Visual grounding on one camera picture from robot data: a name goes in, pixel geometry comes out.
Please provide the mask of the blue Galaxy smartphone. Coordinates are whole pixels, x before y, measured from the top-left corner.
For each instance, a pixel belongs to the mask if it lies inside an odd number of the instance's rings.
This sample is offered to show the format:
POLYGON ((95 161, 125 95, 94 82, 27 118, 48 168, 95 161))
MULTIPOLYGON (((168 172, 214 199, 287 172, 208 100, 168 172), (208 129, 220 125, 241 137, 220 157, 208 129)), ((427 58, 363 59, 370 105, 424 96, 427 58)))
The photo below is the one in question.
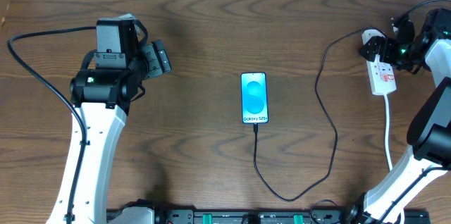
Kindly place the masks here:
POLYGON ((242 122, 244 124, 267 123, 268 97, 264 72, 242 73, 241 78, 242 122))

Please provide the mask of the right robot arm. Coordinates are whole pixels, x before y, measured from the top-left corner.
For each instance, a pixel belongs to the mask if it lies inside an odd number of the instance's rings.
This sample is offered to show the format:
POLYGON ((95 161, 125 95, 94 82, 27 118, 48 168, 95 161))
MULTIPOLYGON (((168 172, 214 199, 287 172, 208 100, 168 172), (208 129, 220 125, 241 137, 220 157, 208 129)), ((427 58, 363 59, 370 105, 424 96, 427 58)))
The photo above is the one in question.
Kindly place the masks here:
POLYGON ((404 207, 436 178, 450 171, 450 10, 428 12, 419 33, 409 14, 392 21, 395 38, 366 30, 359 55, 416 74, 432 73, 435 90, 412 120, 408 147, 373 189, 360 196, 346 223, 396 223, 404 207))

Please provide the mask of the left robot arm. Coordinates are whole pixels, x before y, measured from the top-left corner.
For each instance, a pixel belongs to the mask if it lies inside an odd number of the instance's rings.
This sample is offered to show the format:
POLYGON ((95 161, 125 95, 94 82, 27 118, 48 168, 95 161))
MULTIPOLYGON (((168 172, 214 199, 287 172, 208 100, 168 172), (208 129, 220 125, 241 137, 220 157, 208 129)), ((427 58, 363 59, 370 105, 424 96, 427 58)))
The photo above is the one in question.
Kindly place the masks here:
POLYGON ((171 71, 161 40, 149 43, 133 15, 100 18, 97 48, 71 80, 75 109, 70 148, 49 223, 105 223, 113 157, 143 81, 171 71))

